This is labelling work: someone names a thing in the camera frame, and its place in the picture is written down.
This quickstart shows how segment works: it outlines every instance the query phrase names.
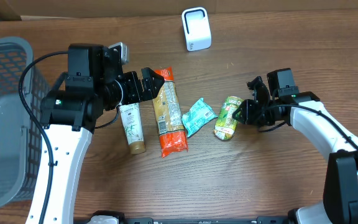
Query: green can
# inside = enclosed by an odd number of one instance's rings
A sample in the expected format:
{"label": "green can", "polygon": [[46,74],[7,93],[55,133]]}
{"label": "green can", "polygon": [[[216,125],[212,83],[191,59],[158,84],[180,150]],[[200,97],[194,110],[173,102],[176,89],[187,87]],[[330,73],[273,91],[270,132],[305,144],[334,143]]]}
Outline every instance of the green can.
{"label": "green can", "polygon": [[244,100],[229,96],[222,105],[218,120],[216,120],[214,133],[216,137],[222,140],[230,140],[236,130],[237,121],[233,119],[233,112],[240,106]]}

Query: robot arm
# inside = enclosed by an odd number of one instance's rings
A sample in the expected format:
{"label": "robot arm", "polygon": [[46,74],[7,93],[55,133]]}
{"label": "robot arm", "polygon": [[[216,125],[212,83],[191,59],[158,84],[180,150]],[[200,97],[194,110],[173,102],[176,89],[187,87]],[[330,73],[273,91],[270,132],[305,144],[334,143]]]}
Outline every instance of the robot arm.
{"label": "robot arm", "polygon": [[[158,95],[164,84],[163,77],[150,68],[142,69],[142,82],[136,72],[123,73],[122,64],[127,63],[128,58],[123,43],[109,48],[70,45],[68,71],[63,74],[65,90],[52,89],[41,101],[40,124],[50,140],[53,164],[49,164],[47,145],[42,141],[40,168],[26,223],[73,223],[81,166],[96,120],[103,110],[140,103]],[[51,166],[52,184],[47,196]],[[104,223],[109,220],[114,223],[118,219],[110,216],[106,220]]]}
{"label": "robot arm", "polygon": [[288,223],[358,223],[358,137],[334,119],[316,95],[300,93],[289,68],[270,72],[267,79],[270,94],[261,77],[247,83],[254,99],[245,100],[233,118],[258,127],[284,121],[328,161],[323,201],[290,211]]}
{"label": "robot arm", "polygon": [[[311,100],[299,103],[299,105],[321,111],[329,116],[358,145],[358,137],[333,118],[322,102]],[[338,152],[341,149],[349,152],[355,151],[326,119],[313,112],[295,107],[291,108],[290,124],[309,139],[326,161],[328,161],[332,152]]]}

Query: gray plastic basket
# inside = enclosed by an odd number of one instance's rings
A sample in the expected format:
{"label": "gray plastic basket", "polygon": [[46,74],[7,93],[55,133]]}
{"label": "gray plastic basket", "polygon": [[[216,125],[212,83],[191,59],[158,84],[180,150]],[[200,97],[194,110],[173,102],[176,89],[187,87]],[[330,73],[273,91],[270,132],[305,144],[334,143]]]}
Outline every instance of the gray plastic basket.
{"label": "gray plastic basket", "polygon": [[[42,137],[25,112],[17,84],[33,60],[30,44],[18,37],[0,39],[0,207],[32,199],[41,158]],[[34,67],[24,80],[27,104],[39,119],[40,101],[49,91]]]}

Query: red and yellow package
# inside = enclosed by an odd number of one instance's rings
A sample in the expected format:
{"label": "red and yellow package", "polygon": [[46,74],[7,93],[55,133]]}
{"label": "red and yellow package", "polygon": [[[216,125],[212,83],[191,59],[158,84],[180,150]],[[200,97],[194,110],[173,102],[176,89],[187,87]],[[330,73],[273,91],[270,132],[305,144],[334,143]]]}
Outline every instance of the red and yellow package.
{"label": "red and yellow package", "polygon": [[155,119],[158,125],[162,157],[171,152],[188,150],[185,127],[181,121],[175,83],[173,82],[172,67],[155,70],[165,79],[158,96],[153,99]]}

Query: wooden table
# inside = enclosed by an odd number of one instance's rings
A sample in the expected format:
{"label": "wooden table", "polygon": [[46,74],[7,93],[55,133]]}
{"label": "wooden table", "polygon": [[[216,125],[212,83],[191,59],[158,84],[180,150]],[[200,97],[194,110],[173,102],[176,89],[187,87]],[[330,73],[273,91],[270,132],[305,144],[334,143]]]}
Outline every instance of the wooden table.
{"label": "wooden table", "polygon": [[[35,57],[71,43],[130,48],[124,71],[173,67],[182,113],[199,98],[218,114],[227,96],[250,98],[246,82],[293,69],[301,91],[313,91],[358,135],[358,10],[210,15],[210,49],[186,51],[180,16],[0,22],[0,37],[27,39]],[[67,57],[37,65],[49,83]],[[117,210],[127,217],[250,218],[285,215],[322,199],[326,162],[289,127],[258,134],[239,125],[230,141],[215,121],[189,138],[188,152],[162,159],[151,102],[140,104],[147,152],[129,154],[121,120],[97,130],[86,155],[75,217]],[[98,124],[115,112],[105,113]],[[24,223],[30,201],[0,208],[0,223]]]}

